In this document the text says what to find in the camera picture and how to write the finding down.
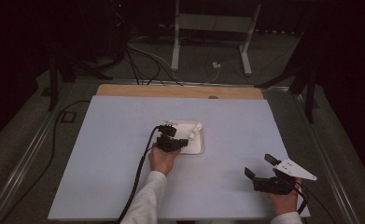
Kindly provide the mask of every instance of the floor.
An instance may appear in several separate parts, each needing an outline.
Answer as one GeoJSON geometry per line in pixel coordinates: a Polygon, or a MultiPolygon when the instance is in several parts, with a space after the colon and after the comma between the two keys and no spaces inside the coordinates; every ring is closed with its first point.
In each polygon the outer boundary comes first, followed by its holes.
{"type": "MultiPolygon", "coordinates": [[[[243,36],[191,32],[186,37],[181,42],[183,46],[177,72],[167,69],[173,47],[171,36],[156,40],[136,36],[128,45],[131,59],[126,55],[117,66],[104,71],[113,80],[103,81],[77,71],[75,83],[61,85],[60,102],[54,112],[48,111],[49,98],[41,96],[41,92],[49,86],[49,72],[38,77],[38,91],[0,133],[1,223],[59,223],[47,220],[47,215],[88,104],[82,102],[69,108],[77,113],[75,122],[58,123],[56,127],[53,124],[59,110],[76,101],[90,100],[102,83],[147,84],[156,77],[150,84],[249,88],[280,75],[299,43],[299,38],[293,35],[255,33],[248,49],[253,74],[248,77],[243,73],[238,52],[243,36]],[[142,52],[150,53],[165,69],[161,68],[157,75],[158,63],[148,56],[141,56],[142,52]],[[132,59],[136,66],[135,74],[132,59]],[[220,67],[214,68],[213,63],[219,63],[220,67]],[[24,162],[21,158],[26,151],[33,152],[33,159],[26,161],[25,169],[16,170],[24,162]],[[50,158],[54,159],[49,169],[25,194],[46,169],[50,158]],[[7,184],[10,176],[16,178],[14,183],[19,188],[7,184]]],[[[303,223],[333,223],[330,217],[334,223],[365,223],[365,170],[355,150],[321,87],[316,86],[315,123],[311,124],[302,113],[304,93],[302,96],[288,93],[292,80],[293,77],[286,79],[264,90],[263,94],[274,112],[289,156],[318,176],[318,181],[306,183],[317,200],[311,198],[308,206],[312,216],[305,218],[303,223]]],[[[241,220],[239,223],[270,223],[270,219],[241,220]]]]}

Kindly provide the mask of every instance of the gray carpet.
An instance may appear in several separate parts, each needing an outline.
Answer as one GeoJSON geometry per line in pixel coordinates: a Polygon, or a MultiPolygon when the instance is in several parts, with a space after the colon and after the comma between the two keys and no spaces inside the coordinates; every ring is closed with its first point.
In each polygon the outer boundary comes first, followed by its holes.
{"type": "MultiPolygon", "coordinates": [[[[158,80],[153,83],[161,84],[161,80],[166,85],[175,85],[173,81],[175,77],[184,85],[249,86],[261,83],[282,73],[299,41],[297,37],[291,35],[254,35],[248,51],[253,75],[246,77],[242,72],[237,48],[244,39],[239,36],[233,38],[216,45],[182,46],[178,72],[172,74],[169,71],[167,75],[161,70],[158,80]],[[211,67],[212,62],[220,62],[219,73],[211,67]]],[[[140,38],[132,41],[131,44],[135,48],[162,57],[167,62],[171,61],[172,38],[165,37],[157,41],[140,38]]],[[[153,77],[156,74],[157,65],[152,60],[136,54],[132,54],[132,57],[143,75],[153,77]]],[[[80,77],[75,84],[63,86],[64,98],[60,101],[58,108],[79,100],[90,100],[98,86],[104,83],[102,80],[79,73],[80,77]]],[[[125,61],[106,71],[105,74],[114,77],[114,80],[108,83],[135,83],[133,70],[127,57],[125,61]]],[[[147,83],[148,78],[143,79],[138,81],[147,83]]],[[[288,86],[291,80],[280,82],[277,86],[288,86]]],[[[40,96],[43,89],[48,86],[49,73],[40,76],[38,83],[39,90],[0,134],[0,193],[25,150],[31,147],[41,125],[46,118],[51,115],[54,117],[56,114],[56,112],[53,114],[48,112],[49,98],[40,96]]],[[[308,189],[329,210],[336,223],[355,223],[348,221],[348,217],[365,223],[365,170],[321,88],[316,87],[314,124],[309,124],[302,114],[300,96],[291,95],[283,88],[267,90],[264,96],[274,112],[288,155],[318,177],[316,182],[305,182],[308,189]],[[332,166],[327,166],[324,160],[330,160],[332,166]],[[345,194],[347,202],[340,201],[343,196],[338,195],[340,192],[345,194]],[[345,213],[345,206],[349,208],[348,214],[345,213]]],[[[87,108],[87,103],[79,103],[69,108],[70,111],[77,112],[77,120],[74,123],[57,125],[53,163],[37,185],[12,210],[5,223],[58,223],[47,220],[47,215],[87,108]]],[[[52,126],[48,127],[46,135],[43,136],[43,142],[35,143],[39,145],[37,154],[11,204],[14,204],[34,183],[49,161],[52,126]]],[[[312,216],[303,223],[332,223],[330,216],[314,197],[310,198],[308,206],[312,216]]],[[[240,222],[269,223],[270,219],[240,222]]]]}

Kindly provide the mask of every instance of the white table surface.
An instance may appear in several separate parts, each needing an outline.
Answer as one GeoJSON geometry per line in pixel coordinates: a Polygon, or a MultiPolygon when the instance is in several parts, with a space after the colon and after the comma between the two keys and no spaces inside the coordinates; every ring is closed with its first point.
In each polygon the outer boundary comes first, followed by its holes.
{"type": "MultiPolygon", "coordinates": [[[[274,216],[267,195],[244,175],[248,167],[272,177],[264,154],[288,157],[266,100],[93,96],[49,219],[116,219],[151,131],[168,119],[200,121],[204,152],[177,157],[159,219],[274,216]]],[[[146,160],[138,189],[148,172],[146,160]]],[[[302,216],[309,216],[307,208],[302,216]]]]}

